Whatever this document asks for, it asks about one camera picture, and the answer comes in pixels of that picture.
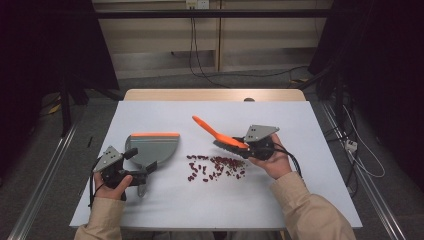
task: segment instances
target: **black curtain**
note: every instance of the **black curtain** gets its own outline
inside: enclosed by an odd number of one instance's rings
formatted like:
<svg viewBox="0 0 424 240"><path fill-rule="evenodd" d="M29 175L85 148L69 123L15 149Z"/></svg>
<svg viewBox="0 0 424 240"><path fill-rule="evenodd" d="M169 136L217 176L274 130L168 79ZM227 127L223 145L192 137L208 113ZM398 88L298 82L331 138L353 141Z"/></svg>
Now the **black curtain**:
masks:
<svg viewBox="0 0 424 240"><path fill-rule="evenodd" d="M0 2L1 174L25 145L42 97L59 92L61 79L77 98L94 85L119 89L98 20L56 11L94 9L90 0Z"/></svg>

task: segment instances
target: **electrical outlet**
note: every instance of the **electrical outlet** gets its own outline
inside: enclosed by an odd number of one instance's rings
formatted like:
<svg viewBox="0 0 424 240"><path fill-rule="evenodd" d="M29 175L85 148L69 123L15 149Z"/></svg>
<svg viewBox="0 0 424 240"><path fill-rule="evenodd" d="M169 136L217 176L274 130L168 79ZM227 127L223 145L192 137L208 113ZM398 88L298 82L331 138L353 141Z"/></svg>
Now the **electrical outlet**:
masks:
<svg viewBox="0 0 424 240"><path fill-rule="evenodd" d="M358 143L348 139L345 142L345 149L354 153L358 149Z"/></svg>
<svg viewBox="0 0 424 240"><path fill-rule="evenodd" d="M198 0L196 9L209 9L209 0Z"/></svg>
<svg viewBox="0 0 424 240"><path fill-rule="evenodd" d="M197 0L186 0L186 9L197 9Z"/></svg>

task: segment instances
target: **black cable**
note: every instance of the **black cable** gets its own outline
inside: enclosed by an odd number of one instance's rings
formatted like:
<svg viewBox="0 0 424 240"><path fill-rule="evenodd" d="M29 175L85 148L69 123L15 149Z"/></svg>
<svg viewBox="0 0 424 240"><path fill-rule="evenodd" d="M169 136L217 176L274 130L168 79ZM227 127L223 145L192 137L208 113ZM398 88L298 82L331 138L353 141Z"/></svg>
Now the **black cable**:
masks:
<svg viewBox="0 0 424 240"><path fill-rule="evenodd" d="M93 166L91 167L91 171L90 171L90 204L88 205L88 206L90 207L90 209L91 209L91 208L92 208L92 206L93 206L94 196L95 196L95 194L96 194L96 193L93 193L93 170L94 170L94 168L97 166L97 164L99 163L100 158L101 158L101 157L97 158L97 160L95 161L95 163L94 163L94 164L93 164Z"/></svg>
<svg viewBox="0 0 424 240"><path fill-rule="evenodd" d="M220 74L212 74L212 75L206 75L202 69L202 66L200 64L200 59L199 59L199 54L198 54L198 47L197 47L197 30L196 30L196 21L194 18L191 19L191 44L190 44L190 55L189 55L189 64L190 64L190 71L191 73L196 76L196 77L201 77L201 78L206 78L210 83L214 84L214 85L219 85L221 87L225 87L225 88L230 88L228 86L225 85L221 85L218 83L215 83L213 81L211 81L209 78L211 77L221 77L221 76L241 76L241 77L273 77L273 76L278 76L278 75L282 75L285 73L289 73L291 74L291 72L293 70L296 69L300 69L300 68L308 68L309 66L298 66L298 67L294 67L291 68L289 70L285 70L282 72L278 72L278 73L270 73L270 74L263 74L263 75L255 75L255 74L242 74L242 73L220 73ZM197 63L199 65L200 71L202 73L202 75L198 75L193 71L192 65L191 65L191 56L192 56L192 52L193 52L193 40L194 40L194 45L195 45L195 50L196 50L196 57L197 57Z"/></svg>
<svg viewBox="0 0 424 240"><path fill-rule="evenodd" d="M278 149L278 148L256 148L255 150L257 150L257 151L274 151L274 152L282 152L282 153L287 154L291 158L293 165L296 168L297 173L299 174L300 177L302 177L302 171L300 170L300 165L299 165L299 162L297 161L296 157L293 154L291 154L290 152L288 152L286 150L286 148L283 147L282 145L280 145L278 143L274 143L274 145L280 147L281 149Z"/></svg>
<svg viewBox="0 0 424 240"><path fill-rule="evenodd" d="M202 73L202 75L203 75L203 76L199 76L199 75L195 74L195 73L194 73L194 71L193 71L193 68L192 68L192 66L191 66L191 54L192 54L192 52L193 52L193 39L194 39L194 44L195 44L195 47L196 47L196 57L197 57L197 63L199 64L200 72ZM210 83L212 83L212 84L214 84L214 85L217 85L217 86L220 86L220 87L223 87L223 88L230 88L230 87L228 87L228 86L225 86L225 85L222 85L222 84L219 84L219 83L215 83L215 82L213 82L213 81L212 81L212 80L210 80L210 79L209 79L209 78L205 75L205 73L203 72L202 65L200 64L199 52L198 52L198 49L197 49L196 21L194 20L194 18L191 18L191 44L190 44L190 57L189 57L189 64L190 64L190 71L191 71L191 73L192 73L194 76L196 76L196 77L204 77L204 78L206 78L206 80L208 80L208 82L210 82Z"/></svg>

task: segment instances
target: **orange brush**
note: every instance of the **orange brush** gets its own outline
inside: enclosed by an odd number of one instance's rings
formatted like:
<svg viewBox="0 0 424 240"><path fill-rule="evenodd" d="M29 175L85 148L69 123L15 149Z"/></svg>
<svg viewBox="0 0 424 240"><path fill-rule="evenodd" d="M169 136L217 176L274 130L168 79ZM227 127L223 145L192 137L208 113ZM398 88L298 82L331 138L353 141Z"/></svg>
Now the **orange brush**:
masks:
<svg viewBox="0 0 424 240"><path fill-rule="evenodd" d="M199 126L201 126L203 129L205 129L207 132L212 134L212 136L214 136L217 141L231 145L231 146L239 147L239 148L249 148L249 146L245 143L239 142L232 137L216 132L215 130L213 130L213 128L211 128L206 122L204 122L199 117L193 116L193 120L197 124L199 124Z"/></svg>

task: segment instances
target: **hand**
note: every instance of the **hand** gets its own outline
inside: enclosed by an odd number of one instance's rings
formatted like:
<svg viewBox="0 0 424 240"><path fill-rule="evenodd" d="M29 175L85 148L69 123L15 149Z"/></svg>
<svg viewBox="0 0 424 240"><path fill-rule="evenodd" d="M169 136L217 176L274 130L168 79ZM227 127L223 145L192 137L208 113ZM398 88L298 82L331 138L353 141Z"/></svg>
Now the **hand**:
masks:
<svg viewBox="0 0 424 240"><path fill-rule="evenodd" d="M280 146L277 145L279 144L282 146L277 134L272 134L271 138L272 141L276 143L275 148L282 149ZM286 175L287 173L292 172L289 157L287 156L287 154L282 152L274 152L274 154L266 161L261 161L253 157L250 157L249 160L256 166L263 168L268 173L268 175L274 179L278 179Z"/></svg>
<svg viewBox="0 0 424 240"><path fill-rule="evenodd" d="M96 192L96 197L121 200L122 193L124 193L125 189L131 184L131 181L132 176L127 175L115 189L109 188L104 185L102 175L99 172L96 172L94 173L94 184L96 189L101 186Z"/></svg>

